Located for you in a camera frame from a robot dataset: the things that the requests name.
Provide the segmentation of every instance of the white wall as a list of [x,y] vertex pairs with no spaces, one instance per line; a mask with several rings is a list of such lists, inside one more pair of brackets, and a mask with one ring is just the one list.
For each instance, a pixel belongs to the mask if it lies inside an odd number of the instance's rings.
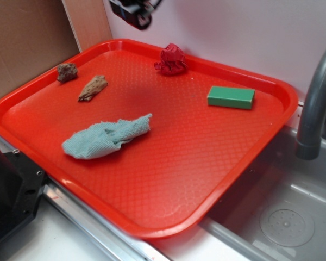
[[104,5],[114,39],[173,42],[188,54],[281,79],[301,101],[326,50],[326,0],[164,0],[142,32]]

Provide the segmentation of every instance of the sink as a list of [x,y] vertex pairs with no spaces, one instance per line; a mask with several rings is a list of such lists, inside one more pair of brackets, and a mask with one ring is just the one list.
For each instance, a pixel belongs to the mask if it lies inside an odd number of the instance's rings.
[[284,127],[202,221],[250,260],[326,260],[326,141],[311,161]]

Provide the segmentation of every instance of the tray rim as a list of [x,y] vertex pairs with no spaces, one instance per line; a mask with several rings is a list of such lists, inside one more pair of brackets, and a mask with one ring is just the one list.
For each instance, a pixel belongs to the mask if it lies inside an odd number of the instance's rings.
[[[162,48],[157,46],[152,46],[146,43],[129,40],[129,39],[116,39],[116,40],[108,40],[101,42],[89,49],[85,50],[82,53],[75,55],[74,57],[65,61],[65,63],[76,63],[77,66],[81,66],[87,61],[95,58],[96,56],[110,51],[119,51],[126,50],[130,46],[140,47],[136,50],[136,54],[143,55],[145,57],[150,57],[154,59],[159,59],[159,54]],[[223,65],[220,63],[216,63],[213,61],[208,61],[205,59],[197,58],[191,55],[186,55],[186,62],[189,65],[189,70],[198,71],[203,74],[207,74],[210,76],[215,76],[215,73],[220,73],[220,71],[224,74],[231,74],[232,77],[237,80],[237,84],[244,85],[249,88],[256,87],[257,90],[264,91],[266,93],[271,93],[273,96],[277,97],[283,104],[284,112],[281,114],[279,120],[274,122],[271,127],[264,132],[259,141],[253,146],[246,155],[236,164],[236,166],[225,176],[223,179],[224,183],[230,183],[229,179],[234,179],[241,175],[242,171],[247,167],[249,160],[253,160],[264,148],[265,146],[272,140],[272,138],[280,131],[280,129],[284,126],[285,122],[291,117],[291,115],[296,111],[298,106],[298,96],[294,91],[293,87],[289,84],[274,79],[268,76],[264,76],[261,74],[257,74],[254,72],[249,72],[243,69],[238,69],[232,66]],[[54,67],[42,75],[36,77],[35,79],[29,81],[28,83],[22,85],[17,88],[15,91],[7,94],[3,98],[0,99],[0,118],[7,109],[13,107],[14,105],[20,103],[25,98],[30,95],[36,93],[37,91],[43,89],[48,84],[55,81],[57,78],[57,67]],[[19,96],[20,99],[16,99],[13,101],[12,97]],[[13,146],[20,149],[27,156],[29,156],[33,161],[37,164],[41,165],[45,168],[47,173],[52,173],[55,171],[62,171],[57,166],[48,166],[47,160],[45,160],[39,153],[34,152],[29,148],[28,144],[25,144],[19,140],[19,138],[12,135],[8,130],[6,130],[3,126],[0,125],[0,136],[2,136],[5,140],[11,143]],[[61,183],[67,190],[71,193],[75,194],[77,197],[82,195],[82,201],[92,207],[95,211],[97,209],[104,209],[106,207],[107,210],[111,211],[111,222],[115,225],[139,238],[143,239],[154,239],[154,238],[164,238],[169,237],[171,235],[182,232],[183,230],[195,225],[198,223],[202,217],[207,213],[207,211],[213,206],[213,204],[222,196],[222,194],[227,190],[230,185],[222,185],[219,183],[217,187],[210,193],[210,195],[197,207],[197,209],[188,216],[185,220],[177,223],[171,227],[165,228],[146,228],[137,225],[132,220],[127,219],[122,213],[119,213],[115,208],[110,206],[110,204],[101,201],[95,195],[89,193],[87,190],[83,189],[77,183]]]

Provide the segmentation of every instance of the crumpled red rag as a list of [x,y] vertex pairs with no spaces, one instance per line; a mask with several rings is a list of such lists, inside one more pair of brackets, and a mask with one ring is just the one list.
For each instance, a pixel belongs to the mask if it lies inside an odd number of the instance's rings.
[[184,52],[175,44],[169,44],[161,52],[161,62],[154,63],[156,70],[166,75],[174,75],[187,69]]

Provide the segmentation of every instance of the screw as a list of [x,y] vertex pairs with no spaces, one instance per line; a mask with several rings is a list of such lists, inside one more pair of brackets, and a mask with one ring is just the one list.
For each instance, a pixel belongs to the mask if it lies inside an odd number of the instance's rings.
[[16,148],[16,149],[14,149],[14,150],[12,151],[12,153],[13,153],[14,155],[18,156],[18,155],[21,153],[21,151],[20,151],[18,148]]

